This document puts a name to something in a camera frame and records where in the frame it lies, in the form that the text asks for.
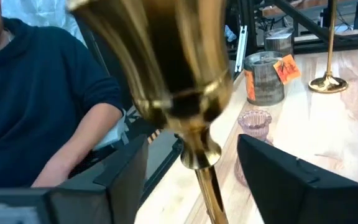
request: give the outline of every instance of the hood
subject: hood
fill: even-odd
[[[0,65],[23,54],[28,49],[35,30],[35,27],[25,24],[20,19],[3,18],[3,22],[5,29],[9,30],[14,38],[0,50]]]

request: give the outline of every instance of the brass candlestick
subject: brass candlestick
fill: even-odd
[[[108,43],[126,73],[134,104],[158,128],[184,139],[211,222],[226,224],[214,164],[221,148],[209,125],[229,102],[225,0],[68,0]]]
[[[333,59],[333,47],[334,47],[334,35],[335,35],[335,19],[336,19],[336,3],[337,0],[333,1],[333,8],[331,11],[331,25],[329,28],[329,48],[328,48],[328,61],[327,71],[321,78],[316,78],[309,82],[309,89],[318,93],[338,93],[344,91],[347,87],[347,81],[342,78],[333,77],[331,71],[331,62]]]

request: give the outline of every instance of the hand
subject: hand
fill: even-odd
[[[31,187],[56,187],[68,178],[68,172],[46,165]]]

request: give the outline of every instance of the metal canister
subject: metal canister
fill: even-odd
[[[270,106],[284,99],[284,85],[274,64],[281,61],[280,52],[259,52],[246,57],[247,101],[257,106]]]
[[[272,29],[266,32],[264,36],[265,50],[280,52],[284,56],[291,54],[293,57],[293,31],[294,29],[289,27]]]

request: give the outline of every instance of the cable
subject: cable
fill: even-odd
[[[284,24],[285,24],[285,27],[293,27],[293,23],[290,24],[290,23],[288,22],[288,19],[287,19],[287,18],[284,18]]]
[[[274,19],[273,19],[273,21],[270,23],[270,30],[272,30],[274,28],[274,24],[275,24],[275,22],[274,22]]]
[[[335,32],[338,31],[338,29],[339,29],[342,25],[344,25],[344,23],[337,24],[337,25],[336,25],[336,28],[335,28]]]
[[[274,19],[267,19],[266,17],[258,17],[255,20],[260,27],[258,27],[259,29],[263,30],[264,32],[267,32],[269,29],[269,26],[272,26],[272,21],[274,21]]]
[[[352,26],[349,25],[349,24],[345,21],[345,19],[343,18],[342,14],[341,14],[341,12],[340,12],[340,10],[339,10],[338,8],[336,9],[336,12],[337,12],[338,15],[339,15],[338,19],[342,22],[342,24],[340,24],[340,25],[345,24],[345,25],[347,26],[347,29],[346,29],[346,30],[352,30],[352,29],[353,29]]]
[[[278,20],[276,20],[276,21],[274,22],[274,24],[277,24],[277,23],[279,23],[280,21],[282,21],[282,20],[284,20],[284,19],[285,19],[285,16],[283,16],[283,17],[279,18]]]

